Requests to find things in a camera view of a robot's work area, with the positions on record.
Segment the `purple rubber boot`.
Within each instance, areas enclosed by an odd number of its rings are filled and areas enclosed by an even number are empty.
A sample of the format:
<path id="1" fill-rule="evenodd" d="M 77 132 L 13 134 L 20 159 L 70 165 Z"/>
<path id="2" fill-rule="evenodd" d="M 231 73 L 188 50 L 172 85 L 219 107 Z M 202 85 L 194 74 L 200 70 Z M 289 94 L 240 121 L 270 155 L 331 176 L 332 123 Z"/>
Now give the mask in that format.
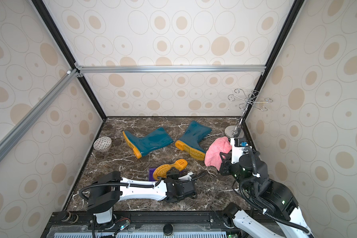
<path id="1" fill-rule="evenodd" d="M 149 180 L 157 181 L 159 177 L 166 178 L 168 171 L 173 169 L 174 172 L 180 173 L 183 171 L 188 165 L 188 162 L 185 159 L 179 159 L 175 161 L 173 164 L 163 164 L 157 168 L 149 169 Z"/>

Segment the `pink microfiber cloth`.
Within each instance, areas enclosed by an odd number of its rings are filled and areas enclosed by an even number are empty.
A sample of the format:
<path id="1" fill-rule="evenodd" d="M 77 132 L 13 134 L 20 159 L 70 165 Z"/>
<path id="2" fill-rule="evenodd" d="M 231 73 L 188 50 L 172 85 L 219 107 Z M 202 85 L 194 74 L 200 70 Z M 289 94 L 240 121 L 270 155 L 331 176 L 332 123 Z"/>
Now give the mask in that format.
<path id="1" fill-rule="evenodd" d="M 217 170 L 220 170 L 222 159 L 220 152 L 229 153 L 232 146 L 229 142 L 229 138 L 224 136 L 216 139 L 206 151 L 204 163 L 207 167 L 213 166 Z"/>

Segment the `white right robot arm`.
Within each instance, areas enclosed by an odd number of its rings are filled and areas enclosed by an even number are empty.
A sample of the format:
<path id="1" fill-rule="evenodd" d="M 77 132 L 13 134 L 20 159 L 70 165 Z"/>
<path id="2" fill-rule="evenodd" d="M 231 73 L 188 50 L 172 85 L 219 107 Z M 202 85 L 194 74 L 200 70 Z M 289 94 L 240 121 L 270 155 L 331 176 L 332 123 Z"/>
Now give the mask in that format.
<path id="1" fill-rule="evenodd" d="M 231 151 L 220 153 L 220 174 L 232 176 L 235 193 L 253 210 L 276 222 L 287 238 L 312 238 L 298 201 L 284 184 L 270 179 L 267 164 L 244 138 L 231 138 Z"/>

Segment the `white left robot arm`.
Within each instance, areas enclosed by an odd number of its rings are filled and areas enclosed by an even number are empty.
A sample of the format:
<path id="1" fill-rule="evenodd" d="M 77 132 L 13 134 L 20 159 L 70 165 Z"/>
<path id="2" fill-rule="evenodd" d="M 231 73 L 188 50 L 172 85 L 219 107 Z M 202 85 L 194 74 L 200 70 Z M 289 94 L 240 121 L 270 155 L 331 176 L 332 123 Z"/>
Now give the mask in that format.
<path id="1" fill-rule="evenodd" d="M 201 175 L 192 172 L 178 177 L 176 168 L 168 170 L 166 178 L 157 181 L 139 181 L 121 177 L 111 172 L 79 190 L 79 196 L 88 203 L 87 212 L 93 214 L 97 224 L 113 222 L 115 203 L 130 199 L 165 200 L 176 203 L 185 198 L 197 198 L 194 182 Z"/>

